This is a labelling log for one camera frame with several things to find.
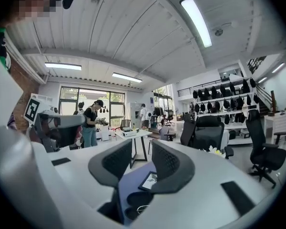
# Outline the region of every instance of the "flower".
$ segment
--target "flower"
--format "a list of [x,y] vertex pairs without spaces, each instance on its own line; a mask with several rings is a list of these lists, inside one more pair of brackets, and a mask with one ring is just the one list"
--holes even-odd
[[217,150],[216,147],[212,147],[212,145],[210,146],[208,153],[216,154],[216,155],[218,155],[218,156],[220,156],[220,157],[222,157],[222,158],[225,158],[225,155],[226,155],[225,153],[222,154],[222,152],[220,152],[220,150]]

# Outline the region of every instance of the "black t-shirt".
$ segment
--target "black t-shirt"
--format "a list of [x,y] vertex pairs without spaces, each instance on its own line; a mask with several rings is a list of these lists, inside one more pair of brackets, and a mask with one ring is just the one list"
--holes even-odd
[[[87,108],[84,112],[84,116],[86,116],[87,118],[90,118],[91,121],[95,121],[95,119],[97,117],[97,112],[93,112],[91,110],[91,108]],[[85,127],[93,128],[93,127],[95,127],[95,125],[85,124]]]

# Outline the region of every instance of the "jeans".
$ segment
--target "jeans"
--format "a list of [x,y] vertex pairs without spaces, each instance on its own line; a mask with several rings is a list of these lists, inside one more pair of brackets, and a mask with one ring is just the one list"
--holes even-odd
[[82,127],[82,136],[84,138],[84,147],[97,146],[96,127]]

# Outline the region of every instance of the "railing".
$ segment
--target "railing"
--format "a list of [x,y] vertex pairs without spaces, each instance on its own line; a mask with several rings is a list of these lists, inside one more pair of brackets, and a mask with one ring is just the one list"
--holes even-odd
[[264,61],[265,58],[266,58],[266,56],[259,57],[256,59],[251,59],[248,62],[248,67],[249,67],[249,70],[251,71],[251,73],[254,73],[254,71],[256,71],[258,69],[258,67],[261,65],[261,63]]
[[217,83],[220,83],[220,82],[226,82],[226,81],[229,81],[229,80],[230,80],[230,78],[227,77],[227,78],[220,79],[220,80],[217,80],[217,81],[207,82],[207,83],[204,83],[204,84],[200,84],[200,85],[196,85],[196,86],[193,86],[193,87],[185,88],[185,89],[182,89],[182,90],[178,91],[178,96],[181,97],[181,96],[185,96],[185,95],[192,95],[193,91],[194,91],[193,89],[195,89],[195,88],[204,88],[207,85],[217,84]]
[[270,111],[272,111],[273,110],[272,96],[260,86],[256,86],[256,90],[257,90],[257,95],[261,99],[261,101],[266,105],[266,107]]

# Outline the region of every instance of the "shelf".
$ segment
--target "shelf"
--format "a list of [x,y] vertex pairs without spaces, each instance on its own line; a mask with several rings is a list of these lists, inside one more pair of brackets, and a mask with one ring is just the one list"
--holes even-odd
[[225,125],[225,130],[234,130],[234,129],[247,129],[247,126],[245,123],[238,123],[238,122]]
[[202,104],[202,103],[208,103],[208,102],[216,102],[216,101],[222,101],[222,100],[230,100],[231,98],[238,98],[238,97],[247,97],[247,95],[254,95],[254,93],[247,93],[247,94],[239,94],[239,95],[234,95],[234,96],[229,96],[229,97],[222,97],[222,98],[216,98],[216,99],[211,99],[211,100],[205,100],[205,101],[199,101],[196,102],[197,104]]
[[242,85],[243,84],[243,80],[244,79],[247,81],[249,79],[249,77],[245,77],[245,78],[237,79],[237,80],[232,80],[232,81],[219,82],[219,83],[216,83],[216,84],[212,84],[212,83],[200,84],[199,86],[197,86],[195,88],[193,87],[193,90],[197,90],[197,91],[198,91],[198,89],[203,90],[205,88],[212,88],[212,86],[214,86],[218,90],[220,88],[220,85],[223,85],[224,88],[228,88],[228,87],[230,87],[230,82],[232,82],[234,86],[238,86],[238,85]]
[[220,113],[210,113],[210,114],[198,114],[197,117],[202,117],[202,116],[208,116],[208,115],[213,115],[213,116],[218,116],[218,115],[234,115],[234,114],[239,114],[243,112],[248,112],[249,110],[253,109],[242,109],[242,110],[235,110],[235,111],[228,111],[228,112],[220,112]]
[[251,144],[252,143],[252,139],[250,137],[248,138],[235,138],[232,140],[229,140],[228,145],[241,145],[241,144]]

